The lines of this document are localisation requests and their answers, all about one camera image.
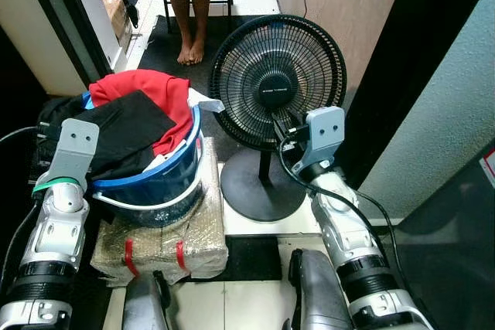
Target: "fan base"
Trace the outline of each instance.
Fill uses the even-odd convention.
[[[220,185],[224,198],[236,212],[252,220],[273,222],[293,214],[306,192],[285,174],[275,153],[271,154],[269,180],[258,178],[260,152],[243,150],[222,169]]]

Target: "white bucket handle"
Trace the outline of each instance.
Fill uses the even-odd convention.
[[[201,170],[202,165],[203,165],[203,157],[204,157],[204,137],[203,137],[202,131],[200,131],[198,138],[200,140],[200,147],[197,149],[197,151],[199,152],[199,154],[198,154],[198,167],[196,170],[196,175],[194,176],[194,180],[189,185],[189,187],[186,189],[186,191],[181,193],[179,196],[177,196],[173,200],[164,202],[163,204],[157,204],[157,205],[132,205],[132,204],[126,204],[125,202],[120,202],[117,200],[110,199],[107,196],[103,196],[101,191],[95,192],[93,194],[93,199],[106,202],[106,203],[113,205],[113,206],[118,206],[119,208],[130,209],[130,210],[139,210],[139,211],[166,208],[167,206],[175,205],[178,202],[181,202],[188,195],[190,195],[190,193],[198,186],[198,183],[200,182],[200,179],[201,179],[200,170]]]

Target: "cardboard box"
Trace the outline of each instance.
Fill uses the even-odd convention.
[[[127,51],[131,41],[132,26],[122,0],[103,0],[111,27],[117,36],[118,44]]]

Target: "white cloth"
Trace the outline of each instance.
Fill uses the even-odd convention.
[[[205,111],[221,112],[225,110],[225,106],[221,100],[209,98],[193,88],[189,88],[187,103],[189,104],[189,107],[199,105],[200,109]]]
[[[143,170],[142,172],[147,172],[148,170],[152,170],[156,168],[158,165],[163,164],[166,160],[172,157],[173,154],[175,154],[178,150],[180,150],[182,147],[186,145],[186,140],[183,139],[181,142],[173,149],[172,152],[169,152],[168,154],[159,154],[156,155],[156,157],[153,159],[152,162],[149,163],[149,165]]]

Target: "gray metal bracket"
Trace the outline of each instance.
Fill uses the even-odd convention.
[[[69,177],[76,179],[86,191],[86,173],[96,152],[99,133],[100,128],[96,124],[77,119],[64,120],[48,172],[38,178],[36,185]]]
[[[321,107],[311,110],[306,116],[309,126],[309,140],[301,160],[292,167],[299,174],[315,162],[326,162],[324,168],[332,165],[333,154],[344,139],[345,114],[340,107]]]

